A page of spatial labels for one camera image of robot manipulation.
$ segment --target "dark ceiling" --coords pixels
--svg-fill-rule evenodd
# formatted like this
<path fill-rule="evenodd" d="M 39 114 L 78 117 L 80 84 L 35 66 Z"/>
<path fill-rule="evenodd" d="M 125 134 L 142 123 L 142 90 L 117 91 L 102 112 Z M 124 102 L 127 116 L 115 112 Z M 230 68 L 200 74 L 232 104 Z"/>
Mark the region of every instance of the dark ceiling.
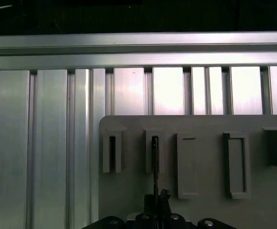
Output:
<path fill-rule="evenodd" d="M 0 0 L 0 35 L 277 31 L 277 0 Z"/>

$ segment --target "rectangular bracket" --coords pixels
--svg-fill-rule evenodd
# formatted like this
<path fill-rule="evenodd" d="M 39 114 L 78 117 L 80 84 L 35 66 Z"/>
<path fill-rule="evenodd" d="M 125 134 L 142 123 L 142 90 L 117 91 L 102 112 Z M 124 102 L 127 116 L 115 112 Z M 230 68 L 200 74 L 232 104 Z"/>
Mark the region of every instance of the rectangular bracket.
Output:
<path fill-rule="evenodd" d="M 177 134 L 178 198 L 192 199 L 198 196 L 196 137 L 188 133 Z"/>
<path fill-rule="evenodd" d="M 245 133 L 224 132 L 228 187 L 233 199 L 251 197 L 249 140 Z"/>
<path fill-rule="evenodd" d="M 146 173 L 151 173 L 153 170 L 152 164 L 152 137 L 158 137 L 159 141 L 159 173 L 165 170 L 165 136 L 164 130 L 159 129 L 145 129 L 146 137 Z"/>
<path fill-rule="evenodd" d="M 123 144 L 124 131 L 105 131 L 103 135 L 103 172 L 109 173 L 115 167 L 121 173 L 125 167 Z"/>

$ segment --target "metal wall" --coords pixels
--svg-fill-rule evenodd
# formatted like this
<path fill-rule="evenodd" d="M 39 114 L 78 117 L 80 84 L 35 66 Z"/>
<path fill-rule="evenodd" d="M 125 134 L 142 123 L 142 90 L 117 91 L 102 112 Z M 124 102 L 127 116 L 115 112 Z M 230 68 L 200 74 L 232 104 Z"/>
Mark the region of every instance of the metal wall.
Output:
<path fill-rule="evenodd" d="M 277 115 L 275 67 L 0 71 L 0 229 L 98 219 L 105 115 Z"/>

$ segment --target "gray mounting board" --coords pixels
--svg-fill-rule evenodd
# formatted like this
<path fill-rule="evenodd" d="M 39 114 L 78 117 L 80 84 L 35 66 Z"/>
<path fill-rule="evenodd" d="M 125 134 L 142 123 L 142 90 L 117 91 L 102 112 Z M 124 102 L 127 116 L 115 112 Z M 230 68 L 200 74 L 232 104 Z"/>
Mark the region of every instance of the gray mounting board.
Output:
<path fill-rule="evenodd" d="M 106 116 L 99 133 L 100 218 L 143 212 L 158 136 L 159 190 L 170 190 L 172 212 L 277 228 L 277 115 Z"/>

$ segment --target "horizontal aluminum beam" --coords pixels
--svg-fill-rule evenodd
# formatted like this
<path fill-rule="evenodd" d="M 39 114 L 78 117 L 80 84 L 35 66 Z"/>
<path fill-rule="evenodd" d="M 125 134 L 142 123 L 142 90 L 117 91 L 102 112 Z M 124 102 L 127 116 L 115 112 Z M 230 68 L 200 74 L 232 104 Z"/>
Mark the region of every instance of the horizontal aluminum beam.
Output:
<path fill-rule="evenodd" d="M 277 32 L 0 36 L 0 55 L 241 50 L 276 52 Z"/>
<path fill-rule="evenodd" d="M 125 53 L 0 56 L 0 70 L 86 69 L 145 66 L 277 65 L 277 52 Z"/>

